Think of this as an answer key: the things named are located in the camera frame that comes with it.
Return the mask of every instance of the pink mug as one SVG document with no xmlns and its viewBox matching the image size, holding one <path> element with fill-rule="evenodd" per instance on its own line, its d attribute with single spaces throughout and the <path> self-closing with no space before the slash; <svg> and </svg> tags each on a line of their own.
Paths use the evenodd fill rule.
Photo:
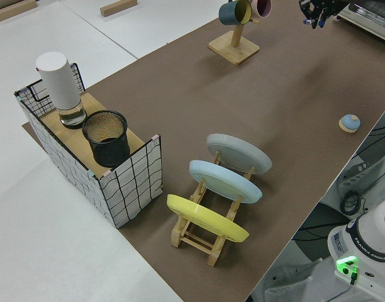
<svg viewBox="0 0 385 302">
<path fill-rule="evenodd" d="M 252 17 L 265 18 L 271 11 L 271 0 L 251 0 Z"/>
</svg>

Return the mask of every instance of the yellow plate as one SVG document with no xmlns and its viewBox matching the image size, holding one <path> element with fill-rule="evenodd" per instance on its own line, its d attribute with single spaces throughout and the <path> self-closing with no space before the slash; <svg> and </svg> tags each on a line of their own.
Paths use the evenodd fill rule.
<svg viewBox="0 0 385 302">
<path fill-rule="evenodd" d="M 234 242 L 243 242 L 248 237 L 248 232 L 236 223 L 188 199 L 169 194 L 167 206 L 176 214 L 217 236 Z"/>
</svg>

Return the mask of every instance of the brown tabletop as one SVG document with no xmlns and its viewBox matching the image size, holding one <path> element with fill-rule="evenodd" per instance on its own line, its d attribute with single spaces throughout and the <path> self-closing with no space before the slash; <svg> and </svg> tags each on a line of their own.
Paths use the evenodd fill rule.
<svg viewBox="0 0 385 302">
<path fill-rule="evenodd" d="M 208 48 L 233 29 L 215 20 L 88 89 L 142 140 L 162 135 L 164 193 L 120 232 L 184 301 L 244 301 L 385 109 L 384 41 L 344 21 L 312 30 L 297 1 L 272 4 L 261 24 L 245 26 L 260 51 L 242 65 Z M 338 126 L 349 113 L 362 122 L 354 134 Z M 212 159 L 211 133 L 273 161 L 252 178 L 263 198 L 235 218 L 250 236 L 227 242 L 215 267 L 193 247 L 170 245 L 177 216 L 165 203 L 194 191 L 189 161 Z M 208 193 L 203 205 L 225 215 L 230 203 Z"/>
</svg>

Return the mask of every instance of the pen holder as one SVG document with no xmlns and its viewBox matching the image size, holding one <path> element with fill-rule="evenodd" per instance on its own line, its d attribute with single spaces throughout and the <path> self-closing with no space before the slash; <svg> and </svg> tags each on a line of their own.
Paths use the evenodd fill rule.
<svg viewBox="0 0 385 302">
<path fill-rule="evenodd" d="M 126 131 L 125 117 L 111 110 L 89 115 L 82 126 L 94 160 L 104 167 L 117 167 L 130 157 Z"/>
</svg>

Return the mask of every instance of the wooden mug holder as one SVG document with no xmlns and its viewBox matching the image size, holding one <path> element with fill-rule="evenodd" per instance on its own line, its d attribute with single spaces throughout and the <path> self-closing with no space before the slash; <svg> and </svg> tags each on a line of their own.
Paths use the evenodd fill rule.
<svg viewBox="0 0 385 302">
<path fill-rule="evenodd" d="M 215 159 L 213 161 L 214 164 L 219 165 L 220 152 L 217 151 L 215 155 Z M 255 167 L 252 167 L 251 170 L 244 174 L 244 178 L 250 180 L 252 174 L 254 173 Z M 206 187 L 204 187 L 204 180 L 201 180 L 195 190 L 195 192 L 190 196 L 189 200 L 200 204 L 202 198 L 204 197 L 204 194 L 206 192 Z M 232 204 L 230 205 L 230 208 L 228 210 L 228 213 L 226 215 L 226 218 L 230 221 L 233 221 L 236 217 L 237 210 L 240 206 L 242 197 L 239 196 L 237 200 L 232 201 Z M 222 251 L 222 248 L 225 244 L 226 238 L 224 236 L 217 236 L 214 243 L 210 243 L 201 237 L 191 233 L 189 231 L 191 222 L 181 215 L 179 215 L 179 218 L 177 220 L 176 225 L 174 226 L 172 230 L 171 235 L 171 244 L 174 247 L 179 247 L 180 243 L 186 242 L 189 245 L 192 245 L 193 247 L 203 251 L 204 253 L 208 254 L 208 258 L 206 263 L 209 266 L 215 266 L 216 261 L 218 260 L 218 257 L 220 256 L 220 253 Z"/>
<path fill-rule="evenodd" d="M 260 47 L 242 37 L 244 25 L 236 25 L 233 31 L 216 38 L 209 43 L 209 48 L 229 62 L 239 65 L 255 55 Z"/>
</svg>

